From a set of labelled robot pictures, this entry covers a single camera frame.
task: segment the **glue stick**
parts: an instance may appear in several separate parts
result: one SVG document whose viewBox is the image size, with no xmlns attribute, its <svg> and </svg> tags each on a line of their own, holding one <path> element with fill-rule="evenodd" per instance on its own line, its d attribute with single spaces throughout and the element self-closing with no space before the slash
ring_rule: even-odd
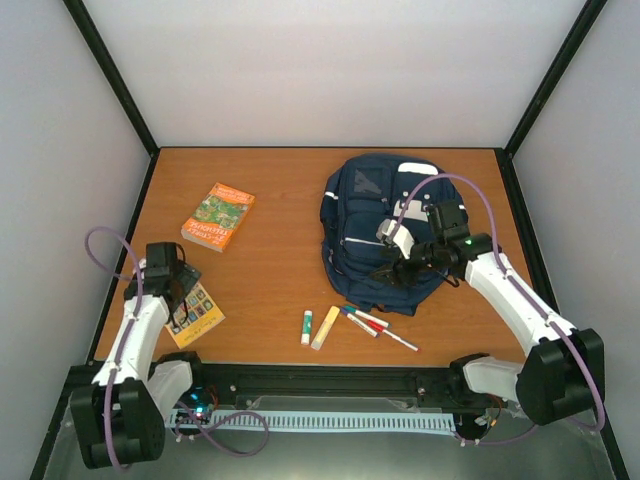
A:
<svg viewBox="0 0 640 480">
<path fill-rule="evenodd" d="M 311 339 L 311 319 L 313 317 L 313 313 L 311 310 L 304 311 L 304 319 L 302 320 L 302 338 L 300 339 L 300 343 L 302 345 L 309 345 L 309 340 Z"/>
</svg>

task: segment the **orange book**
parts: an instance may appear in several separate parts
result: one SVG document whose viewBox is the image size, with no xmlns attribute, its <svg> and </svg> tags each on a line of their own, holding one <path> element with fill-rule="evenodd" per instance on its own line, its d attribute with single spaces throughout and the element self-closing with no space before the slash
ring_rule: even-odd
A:
<svg viewBox="0 0 640 480">
<path fill-rule="evenodd" d="M 182 226 L 182 236 L 216 252 L 224 251 L 255 199 L 253 195 L 216 183 Z"/>
</svg>

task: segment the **gray wall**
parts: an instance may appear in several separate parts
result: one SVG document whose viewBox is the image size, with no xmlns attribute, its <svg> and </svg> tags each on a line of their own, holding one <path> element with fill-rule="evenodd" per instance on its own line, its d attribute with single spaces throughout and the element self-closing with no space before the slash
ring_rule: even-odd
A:
<svg viewBox="0 0 640 480">
<path fill-rule="evenodd" d="M 584 0 L 87 0 L 160 145 L 506 144 Z"/>
<path fill-rule="evenodd" d="M 606 405 L 640 478 L 640 3 L 609 2 L 515 159 L 562 313 L 606 350 Z"/>
<path fill-rule="evenodd" d="M 0 476 L 18 479 L 104 301 L 83 234 L 125 229 L 148 157 L 62 2 L 4 2 L 0 45 Z"/>
</svg>

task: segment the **pen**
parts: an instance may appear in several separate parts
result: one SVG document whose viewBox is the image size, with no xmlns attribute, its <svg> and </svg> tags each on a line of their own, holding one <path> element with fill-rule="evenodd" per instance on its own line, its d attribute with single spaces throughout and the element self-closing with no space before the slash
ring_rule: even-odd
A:
<svg viewBox="0 0 640 480">
<path fill-rule="evenodd" d="M 419 352 L 420 351 L 420 347 L 416 347 L 413 343 L 409 343 L 407 342 L 405 339 L 399 337 L 398 335 L 396 335 L 393 332 L 390 332 L 389 330 L 387 330 L 386 328 L 378 325 L 375 322 L 369 322 L 369 326 L 371 328 L 373 328 L 374 330 L 378 331 L 378 332 L 382 332 L 382 333 L 386 333 L 387 335 L 389 335 L 391 338 L 393 338 L 396 342 L 400 342 L 401 344 L 403 344 L 405 347 L 409 347 L 411 350 L 413 350 L 414 352 Z"/>
<path fill-rule="evenodd" d="M 377 323 L 378 325 L 382 325 L 384 328 L 389 328 L 391 324 L 389 322 L 385 322 L 384 320 L 380 320 L 379 318 L 374 317 L 373 315 L 369 315 L 368 313 L 361 312 L 360 310 L 356 310 L 354 307 L 349 305 L 344 307 L 346 310 L 349 310 L 351 313 L 354 313 L 362 318 L 366 318 L 372 322 Z"/>
<path fill-rule="evenodd" d="M 349 320 L 351 320 L 353 323 L 358 325 L 361 329 L 363 329 L 365 332 L 367 332 L 372 337 L 376 337 L 377 338 L 378 335 L 380 335 L 375 328 L 370 327 L 369 325 L 364 323 L 362 320 L 360 320 L 358 317 L 356 317 L 352 313 L 349 313 L 349 310 L 347 310 L 346 308 L 341 308 L 340 311 L 344 315 L 346 315 Z"/>
</svg>

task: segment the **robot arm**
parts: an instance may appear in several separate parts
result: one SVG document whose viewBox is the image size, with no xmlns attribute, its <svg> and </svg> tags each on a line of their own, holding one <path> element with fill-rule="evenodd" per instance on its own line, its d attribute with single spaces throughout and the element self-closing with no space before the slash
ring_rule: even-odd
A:
<svg viewBox="0 0 640 480">
<path fill-rule="evenodd" d="M 148 378 L 158 336 L 188 293 L 186 283 L 196 273 L 178 260 L 176 248 L 175 243 L 147 245 L 142 278 L 134 278 L 125 290 L 122 324 L 107 360 L 90 386 L 76 389 L 71 395 L 78 443 L 89 468 L 112 465 L 106 421 L 110 422 L 110 439 L 121 464 L 158 459 L 164 448 L 164 420 L 192 386 L 189 361 L 161 361 Z M 138 281 L 143 282 L 143 296 L 134 316 Z M 105 419 L 102 412 L 114 368 L 111 416 Z"/>
<path fill-rule="evenodd" d="M 465 280 L 496 310 L 517 338 L 526 356 L 524 365 L 476 354 L 452 362 L 461 385 L 454 393 L 490 393 L 522 406 L 539 425 L 565 418 L 594 405 L 584 377 L 568 354 L 554 322 L 577 347 L 604 398 L 604 346 L 591 329 L 577 330 L 553 311 L 513 270 L 504 253 L 499 253 L 506 273 L 499 267 L 486 234 L 469 235 L 457 204 L 429 208 L 428 216 L 436 242 L 415 244 L 409 231 L 395 220 L 386 220 L 378 238 L 399 248 L 398 258 L 371 277 L 387 284 L 415 284 L 424 271 L 448 271 Z M 534 308 L 516 284 L 541 308 Z"/>
</svg>

